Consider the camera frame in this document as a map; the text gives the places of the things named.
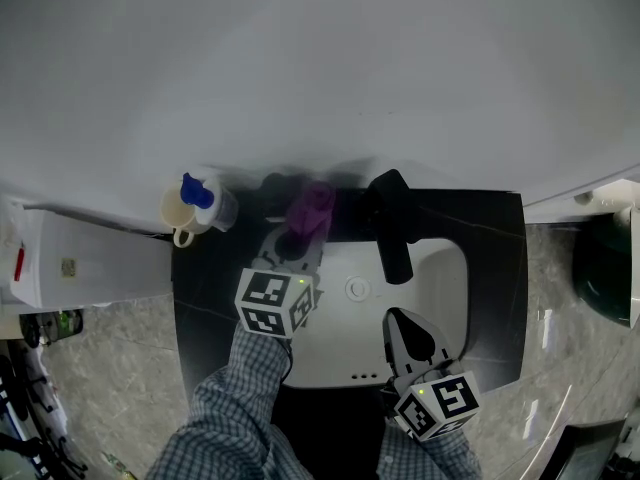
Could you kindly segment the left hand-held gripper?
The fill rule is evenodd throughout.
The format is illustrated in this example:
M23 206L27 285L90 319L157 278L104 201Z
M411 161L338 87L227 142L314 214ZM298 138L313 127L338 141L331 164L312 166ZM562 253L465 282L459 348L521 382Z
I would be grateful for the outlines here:
M324 238L303 240L297 246L288 226L265 237L258 258L274 268L244 268L235 307L244 329L253 334L291 339L318 306L325 284L317 269Z

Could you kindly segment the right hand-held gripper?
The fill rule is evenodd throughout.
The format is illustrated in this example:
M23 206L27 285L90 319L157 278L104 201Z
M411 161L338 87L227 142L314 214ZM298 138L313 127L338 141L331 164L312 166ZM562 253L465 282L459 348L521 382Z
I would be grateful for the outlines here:
M411 439L443 437L479 412L476 378L458 360L449 360L437 327L415 312L392 307L383 319L383 338L386 360L394 375L402 376L387 382L384 400L392 420ZM418 375L419 369L431 370Z

